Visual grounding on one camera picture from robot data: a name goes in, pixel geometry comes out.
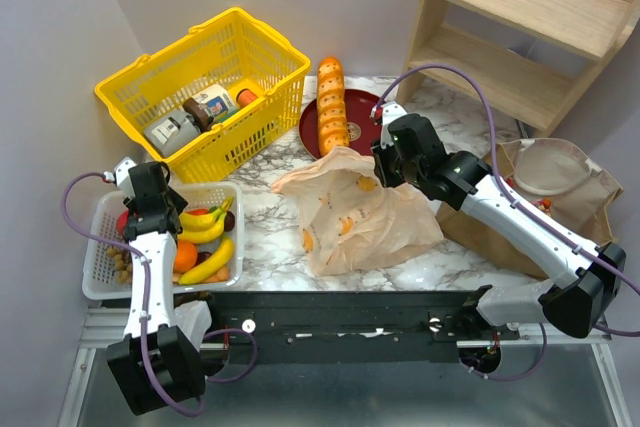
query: wooden rack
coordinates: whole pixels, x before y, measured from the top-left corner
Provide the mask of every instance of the wooden rack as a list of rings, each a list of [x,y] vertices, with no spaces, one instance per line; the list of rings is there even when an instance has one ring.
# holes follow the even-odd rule
[[[482,14],[587,59],[576,77],[522,57],[445,23],[451,4]],[[439,62],[479,82],[491,106],[548,136],[622,48],[640,17],[640,0],[420,0],[404,69]],[[475,96],[462,78],[430,69],[423,74]],[[400,85],[406,103],[422,83]]]

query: cloth bag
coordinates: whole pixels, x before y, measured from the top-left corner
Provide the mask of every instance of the cloth bag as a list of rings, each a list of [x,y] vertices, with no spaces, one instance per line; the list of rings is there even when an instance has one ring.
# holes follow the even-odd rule
[[[273,184],[298,206],[314,274],[397,265],[444,240],[427,198],[408,184],[382,188],[373,168],[372,157],[335,147]]]
[[[523,139],[498,145],[498,167],[530,201],[551,200],[551,217],[582,237],[614,240],[607,207],[623,188],[602,167],[563,139]],[[491,163],[489,154],[484,160]],[[496,266],[544,279],[547,275],[508,240],[482,222],[443,204],[437,220],[444,235]]]

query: gray floor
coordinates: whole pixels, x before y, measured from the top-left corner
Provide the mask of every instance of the gray floor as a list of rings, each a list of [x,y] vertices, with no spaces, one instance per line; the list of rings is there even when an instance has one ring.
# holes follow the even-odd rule
[[[500,373],[526,370],[538,351],[535,346],[509,347]],[[168,408],[135,417],[100,353],[79,425],[615,425],[588,345],[550,346],[538,372],[526,380],[508,383],[480,380],[459,365],[426,362],[258,365],[236,384],[209,385],[205,402],[205,414],[194,420],[184,419]]]

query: braided bread loaf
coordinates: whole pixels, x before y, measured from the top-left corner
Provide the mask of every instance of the braided bread loaf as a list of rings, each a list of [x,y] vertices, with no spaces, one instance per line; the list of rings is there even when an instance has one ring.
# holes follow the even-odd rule
[[[318,66],[318,146],[324,157],[336,145],[349,146],[347,107],[344,103],[344,74],[335,57]]]

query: cable connector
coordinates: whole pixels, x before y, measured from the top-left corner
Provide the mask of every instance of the cable connector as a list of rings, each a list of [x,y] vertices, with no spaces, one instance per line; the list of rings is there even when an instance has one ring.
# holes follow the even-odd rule
[[[105,184],[115,184],[116,183],[116,176],[114,175],[113,172],[103,172],[102,173],[102,181]]]

